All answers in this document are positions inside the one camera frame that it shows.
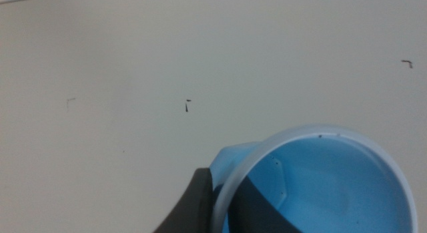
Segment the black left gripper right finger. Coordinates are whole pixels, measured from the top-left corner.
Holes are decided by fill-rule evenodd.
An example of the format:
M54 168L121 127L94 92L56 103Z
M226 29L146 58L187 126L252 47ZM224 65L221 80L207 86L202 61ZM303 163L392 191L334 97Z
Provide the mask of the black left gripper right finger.
M228 209L231 233L301 233L262 195L249 178L234 194Z

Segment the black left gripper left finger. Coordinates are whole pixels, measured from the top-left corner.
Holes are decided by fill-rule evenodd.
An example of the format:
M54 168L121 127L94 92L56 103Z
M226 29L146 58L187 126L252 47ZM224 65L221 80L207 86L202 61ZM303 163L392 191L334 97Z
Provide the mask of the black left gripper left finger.
M213 211L209 168L198 168L185 192L154 233L208 233Z

